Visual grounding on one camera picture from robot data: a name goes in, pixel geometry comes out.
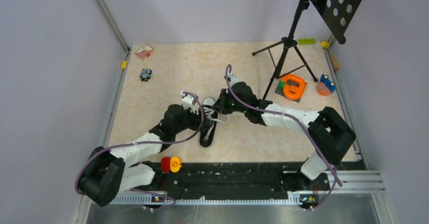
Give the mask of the white shoelace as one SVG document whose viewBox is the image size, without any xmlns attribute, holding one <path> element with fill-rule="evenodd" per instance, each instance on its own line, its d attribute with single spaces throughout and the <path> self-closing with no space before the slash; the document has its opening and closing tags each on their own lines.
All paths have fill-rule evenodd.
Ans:
<svg viewBox="0 0 429 224">
<path fill-rule="evenodd" d="M 204 109 L 204 127 L 200 134 L 200 145 L 204 148 L 208 148 L 214 139 L 217 123 L 228 124 L 230 122 L 230 116 L 227 115 L 225 121 L 219 119 L 219 112 L 212 109 L 208 105 L 203 106 Z"/>
</svg>

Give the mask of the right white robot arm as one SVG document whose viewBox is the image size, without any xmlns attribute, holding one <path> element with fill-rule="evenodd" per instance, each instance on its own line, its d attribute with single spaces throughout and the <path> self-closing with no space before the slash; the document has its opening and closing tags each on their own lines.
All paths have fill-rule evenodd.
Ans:
<svg viewBox="0 0 429 224">
<path fill-rule="evenodd" d="M 257 98 L 245 82 L 222 89 L 213 109 L 223 115 L 241 113 L 254 124 L 305 134 L 315 152 L 296 176 L 298 186 L 304 190 L 311 189 L 325 170 L 337 176 L 335 168 L 356 140 L 356 133 L 335 109 L 326 106 L 319 111 L 307 111 L 280 106 Z"/>
</svg>

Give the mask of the black white canvas sneaker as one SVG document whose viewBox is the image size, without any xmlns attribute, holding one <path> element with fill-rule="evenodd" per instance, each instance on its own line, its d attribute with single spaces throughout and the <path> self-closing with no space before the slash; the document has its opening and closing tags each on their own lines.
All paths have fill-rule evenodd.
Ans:
<svg viewBox="0 0 429 224">
<path fill-rule="evenodd" d="M 217 126 L 219 114 L 213 109 L 216 100 L 213 97 L 206 97 L 202 102 L 204 111 L 203 127 L 200 131 L 199 144 L 203 149 L 208 149 L 213 144 L 214 134 Z"/>
</svg>

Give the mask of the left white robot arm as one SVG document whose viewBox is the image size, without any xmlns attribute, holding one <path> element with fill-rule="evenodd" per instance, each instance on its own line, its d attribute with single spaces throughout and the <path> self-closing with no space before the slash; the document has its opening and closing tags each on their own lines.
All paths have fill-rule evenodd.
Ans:
<svg viewBox="0 0 429 224">
<path fill-rule="evenodd" d="M 161 121 L 140 138 L 126 144 L 95 148 L 78 173 L 74 187 L 100 207 L 108 205 L 118 193 L 145 185 L 157 190 L 162 176 L 143 160 L 178 144 L 177 134 L 202 128 L 204 111 L 170 105 Z"/>
</svg>

